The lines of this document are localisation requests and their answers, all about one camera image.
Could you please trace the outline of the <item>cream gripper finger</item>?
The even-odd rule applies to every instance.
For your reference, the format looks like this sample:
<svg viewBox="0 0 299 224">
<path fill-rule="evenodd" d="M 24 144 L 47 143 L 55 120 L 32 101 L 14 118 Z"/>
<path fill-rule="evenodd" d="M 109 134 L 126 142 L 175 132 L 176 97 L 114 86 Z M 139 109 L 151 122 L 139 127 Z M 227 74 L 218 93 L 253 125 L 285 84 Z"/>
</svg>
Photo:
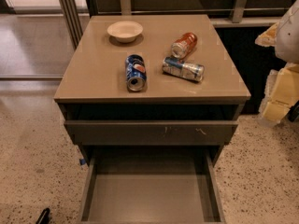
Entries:
<svg viewBox="0 0 299 224">
<path fill-rule="evenodd" d="M 255 44 L 262 47 L 274 47 L 276 45 L 278 23 L 273 24 L 265 32 L 258 35 Z"/>
<path fill-rule="evenodd" d="M 287 63 L 279 71 L 271 70 L 261 102 L 261 117 L 270 123 L 280 123 L 299 101 L 299 64 Z"/>
</svg>

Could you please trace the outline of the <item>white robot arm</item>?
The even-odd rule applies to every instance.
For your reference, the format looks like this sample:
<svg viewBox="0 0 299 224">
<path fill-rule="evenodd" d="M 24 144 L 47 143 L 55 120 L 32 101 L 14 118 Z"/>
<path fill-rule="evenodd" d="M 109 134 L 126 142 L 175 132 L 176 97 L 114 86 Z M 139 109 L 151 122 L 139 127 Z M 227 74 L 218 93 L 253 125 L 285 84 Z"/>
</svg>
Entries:
<svg viewBox="0 0 299 224">
<path fill-rule="evenodd" d="M 260 123 L 274 127 L 299 100 L 299 0 L 279 22 L 259 35 L 255 44 L 273 47 L 275 55 L 286 63 L 279 71 L 270 71 L 259 107 Z"/>
</svg>

